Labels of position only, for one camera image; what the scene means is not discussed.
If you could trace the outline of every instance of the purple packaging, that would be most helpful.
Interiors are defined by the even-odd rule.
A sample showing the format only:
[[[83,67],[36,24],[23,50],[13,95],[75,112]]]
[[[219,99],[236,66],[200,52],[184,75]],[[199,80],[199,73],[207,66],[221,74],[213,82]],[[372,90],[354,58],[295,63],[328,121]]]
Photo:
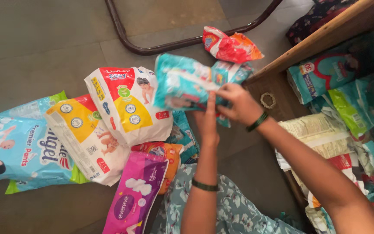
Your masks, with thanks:
[[[167,167],[168,159],[144,152],[131,152],[102,234],[144,232]]]

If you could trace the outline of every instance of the logo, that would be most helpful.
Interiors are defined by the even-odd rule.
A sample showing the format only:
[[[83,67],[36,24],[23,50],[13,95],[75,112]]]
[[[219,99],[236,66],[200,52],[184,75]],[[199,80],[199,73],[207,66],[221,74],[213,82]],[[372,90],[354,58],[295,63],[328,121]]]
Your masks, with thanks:
[[[80,128],[83,125],[83,120],[81,118],[75,117],[71,119],[70,124],[72,127]]]
[[[125,194],[115,204],[113,214],[118,220],[126,218],[134,205],[135,198],[132,195]]]
[[[131,95],[131,91],[126,87],[121,87],[118,89],[118,94],[123,98],[127,98],[129,95]]]
[[[107,114],[111,114],[111,111],[108,108],[108,103],[107,102],[104,102],[102,104],[102,107],[105,109],[105,111],[106,111]]]
[[[46,134],[44,138],[39,140],[38,146],[41,148],[40,163],[42,165],[54,162],[61,168],[71,170],[69,152],[51,129],[47,128]]]
[[[211,36],[210,37],[206,37],[206,39],[205,39],[205,47],[209,48],[212,42],[213,42],[213,38]]]
[[[126,74],[109,74],[111,80],[121,80],[126,78]]]
[[[135,107],[134,104],[128,104],[128,105],[125,106],[125,110],[126,110],[126,112],[128,112],[129,114],[132,114],[132,113],[135,112],[136,107]]]
[[[141,121],[141,118],[136,114],[131,115],[131,117],[129,117],[129,122],[133,125],[139,124],[140,121]]]
[[[93,116],[93,118],[95,118],[96,120],[101,120],[101,119],[102,119],[101,114],[100,114],[99,111],[97,111],[97,110],[95,110],[95,111],[92,113],[92,116]]]
[[[70,113],[73,110],[73,107],[69,104],[63,104],[60,107],[60,111],[63,113]]]

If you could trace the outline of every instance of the black wristband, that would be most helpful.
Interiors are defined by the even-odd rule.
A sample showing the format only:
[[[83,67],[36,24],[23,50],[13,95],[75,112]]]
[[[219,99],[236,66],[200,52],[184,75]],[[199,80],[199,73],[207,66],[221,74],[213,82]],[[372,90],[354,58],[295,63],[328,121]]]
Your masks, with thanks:
[[[248,132],[251,132],[252,130],[254,130],[255,128],[257,128],[259,125],[261,125],[261,123],[266,120],[268,117],[268,114],[266,113],[266,111],[263,112],[263,114],[250,126],[247,126],[246,127],[246,130]]]
[[[202,184],[200,182],[197,182],[194,177],[191,179],[191,184],[194,187],[197,187],[201,190],[209,191],[209,192],[217,192],[219,190],[219,187],[217,185],[208,185],[208,184]]]

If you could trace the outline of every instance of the barcode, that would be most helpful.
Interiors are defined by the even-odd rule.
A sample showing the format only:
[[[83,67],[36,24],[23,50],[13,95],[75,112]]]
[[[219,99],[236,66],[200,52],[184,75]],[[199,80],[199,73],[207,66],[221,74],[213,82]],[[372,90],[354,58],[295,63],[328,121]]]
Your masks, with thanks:
[[[355,121],[355,122],[359,122],[359,121],[361,121],[361,117],[360,117],[360,115],[359,114],[353,114],[352,116],[351,116],[352,118],[353,118],[353,120]]]
[[[358,126],[359,128],[364,128],[364,123],[358,123],[357,126]]]

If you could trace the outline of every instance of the floral dress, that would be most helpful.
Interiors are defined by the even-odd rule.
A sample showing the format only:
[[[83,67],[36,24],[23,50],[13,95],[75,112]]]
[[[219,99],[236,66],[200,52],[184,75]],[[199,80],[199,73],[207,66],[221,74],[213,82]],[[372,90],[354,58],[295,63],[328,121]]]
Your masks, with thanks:
[[[191,179],[197,164],[182,164],[165,193],[154,221],[152,234],[179,234],[181,217],[187,202]],[[303,234],[285,222],[263,215],[245,198],[239,188],[226,176],[219,175],[217,192],[216,233]]]

